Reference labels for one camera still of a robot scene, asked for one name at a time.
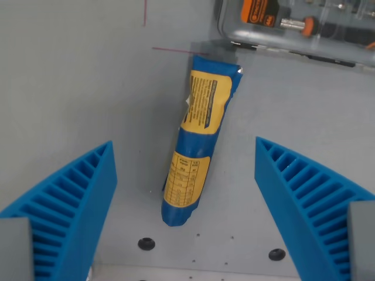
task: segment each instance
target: gray surface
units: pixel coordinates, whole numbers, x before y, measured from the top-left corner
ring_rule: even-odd
[[[285,245],[254,181],[255,136],[374,191],[375,79],[217,48],[207,42],[213,10],[212,0],[149,0],[143,28],[140,0],[0,4],[0,208],[112,139],[118,187],[97,262],[296,276],[289,255],[268,258]],[[190,58],[152,46],[230,54],[244,67],[199,207],[180,228],[161,220],[161,188],[186,110]],[[155,249],[141,251],[143,237]]]
[[[375,280],[375,201],[352,202],[347,216],[352,281]]]
[[[0,219],[0,280],[34,280],[31,237],[27,218]]]

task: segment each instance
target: metal connector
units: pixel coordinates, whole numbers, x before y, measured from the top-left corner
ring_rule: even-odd
[[[295,19],[281,19],[280,27],[301,31],[305,28],[305,22]]]

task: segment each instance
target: orange label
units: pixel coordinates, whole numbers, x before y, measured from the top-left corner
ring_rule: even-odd
[[[265,19],[264,19],[264,25],[265,26],[273,26],[275,23],[275,17],[274,16],[265,16]]]
[[[241,20],[245,23],[273,27],[279,6],[276,0],[243,0]]]
[[[253,0],[244,0],[244,5],[242,6],[241,20],[243,22],[248,22],[248,16],[250,14],[251,4]]]
[[[264,18],[267,0],[255,0],[251,7],[249,20],[252,23],[262,22]]]

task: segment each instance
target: nutrition facts label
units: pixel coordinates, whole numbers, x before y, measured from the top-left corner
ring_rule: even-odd
[[[210,158],[189,158],[174,152],[165,186],[164,199],[175,207],[198,200],[206,180]]]

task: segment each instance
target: mounting hole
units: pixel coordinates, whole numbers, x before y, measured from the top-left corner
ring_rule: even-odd
[[[268,254],[268,257],[270,258],[270,260],[278,262],[284,259],[286,255],[287,254],[285,253],[283,249],[273,249]]]
[[[155,247],[155,241],[148,237],[142,238],[138,241],[138,247],[143,251],[151,251]]]

